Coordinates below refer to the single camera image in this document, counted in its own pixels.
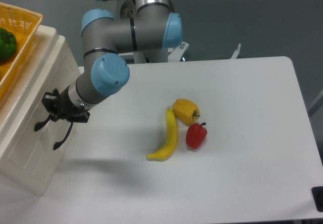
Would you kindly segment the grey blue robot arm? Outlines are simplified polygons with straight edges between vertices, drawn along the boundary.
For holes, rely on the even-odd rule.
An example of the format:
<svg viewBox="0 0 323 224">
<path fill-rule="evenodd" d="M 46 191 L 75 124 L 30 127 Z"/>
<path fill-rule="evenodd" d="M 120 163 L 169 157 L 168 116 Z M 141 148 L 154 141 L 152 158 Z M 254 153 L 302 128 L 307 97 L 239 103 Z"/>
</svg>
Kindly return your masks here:
<svg viewBox="0 0 323 224">
<path fill-rule="evenodd" d="M 90 109 L 128 82 L 130 71 L 123 53 L 168 50 L 182 43 L 181 17 L 171 11 L 169 0 L 131 1 L 134 10 L 124 19 L 115 20 L 111 12 L 101 9 L 84 14 L 84 72 L 65 90 L 44 94 L 47 121 L 87 122 Z"/>
</svg>

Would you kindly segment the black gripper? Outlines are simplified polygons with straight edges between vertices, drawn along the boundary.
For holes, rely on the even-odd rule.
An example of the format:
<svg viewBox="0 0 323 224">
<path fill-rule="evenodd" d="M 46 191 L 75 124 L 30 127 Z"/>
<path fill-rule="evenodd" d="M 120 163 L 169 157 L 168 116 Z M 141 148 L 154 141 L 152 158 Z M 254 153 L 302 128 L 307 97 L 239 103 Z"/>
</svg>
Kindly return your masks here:
<svg viewBox="0 0 323 224">
<path fill-rule="evenodd" d="M 66 120 L 68 122 L 87 123 L 90 113 L 85 106 L 75 106 L 68 95 L 68 89 L 59 93 L 58 89 L 53 92 L 45 92 L 41 102 L 49 113 L 49 119 L 56 122 Z"/>
</svg>

